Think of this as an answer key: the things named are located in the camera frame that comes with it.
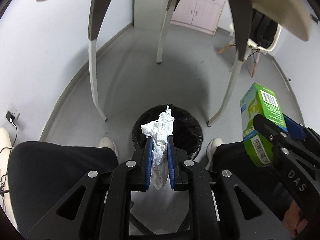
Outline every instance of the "tissue paper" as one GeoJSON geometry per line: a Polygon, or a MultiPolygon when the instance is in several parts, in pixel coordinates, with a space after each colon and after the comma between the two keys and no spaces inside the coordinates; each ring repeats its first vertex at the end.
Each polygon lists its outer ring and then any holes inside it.
{"type": "Polygon", "coordinates": [[[172,135],[174,117],[171,116],[171,109],[167,106],[167,110],[159,115],[157,121],[141,125],[141,130],[146,137],[151,136],[155,149],[153,153],[153,166],[151,168],[151,184],[156,189],[164,187],[168,180],[168,162],[167,162],[167,144],[168,136],[172,135]]]}

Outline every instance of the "shoe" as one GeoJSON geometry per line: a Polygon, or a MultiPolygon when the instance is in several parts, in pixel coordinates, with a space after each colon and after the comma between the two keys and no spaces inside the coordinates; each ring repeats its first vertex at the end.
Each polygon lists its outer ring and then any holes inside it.
{"type": "Polygon", "coordinates": [[[108,137],[103,137],[100,140],[99,148],[104,148],[104,147],[107,147],[107,148],[110,148],[111,150],[113,150],[118,158],[118,149],[117,149],[115,143],[113,142],[113,140],[111,140],[108,137]]]}
{"type": "Polygon", "coordinates": [[[208,162],[207,166],[205,167],[206,170],[209,170],[209,168],[212,164],[211,163],[212,156],[214,155],[214,152],[216,151],[217,147],[220,146],[221,144],[223,144],[223,141],[221,138],[212,139],[212,141],[208,144],[207,157],[209,159],[209,162],[208,162]]]}

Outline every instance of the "cabinet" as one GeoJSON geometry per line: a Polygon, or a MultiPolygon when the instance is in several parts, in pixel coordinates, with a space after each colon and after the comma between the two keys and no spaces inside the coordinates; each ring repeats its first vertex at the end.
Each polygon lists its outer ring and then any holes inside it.
{"type": "Polygon", "coordinates": [[[214,35],[225,0],[180,0],[171,23],[214,35]]]}

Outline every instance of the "trash bin liner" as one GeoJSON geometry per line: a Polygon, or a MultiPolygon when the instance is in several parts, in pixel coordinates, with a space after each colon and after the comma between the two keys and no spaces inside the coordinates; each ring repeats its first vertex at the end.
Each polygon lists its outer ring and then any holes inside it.
{"type": "MultiPolygon", "coordinates": [[[[187,152],[189,159],[197,157],[202,141],[203,134],[198,121],[186,110],[169,105],[173,122],[173,143],[174,146],[187,152]]],[[[167,105],[155,106],[144,112],[136,121],[132,129],[132,141],[136,150],[143,149],[147,138],[142,133],[140,125],[150,123],[159,119],[159,114],[167,109],[167,105]]]]}

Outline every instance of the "tissue box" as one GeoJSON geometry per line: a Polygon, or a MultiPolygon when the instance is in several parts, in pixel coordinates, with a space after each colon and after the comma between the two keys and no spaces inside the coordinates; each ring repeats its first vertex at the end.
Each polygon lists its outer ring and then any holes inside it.
{"type": "Polygon", "coordinates": [[[287,131],[276,95],[270,89],[253,83],[240,101],[240,107],[244,147],[255,165],[266,166],[273,161],[272,144],[254,129],[253,118],[262,114],[287,131]]]}

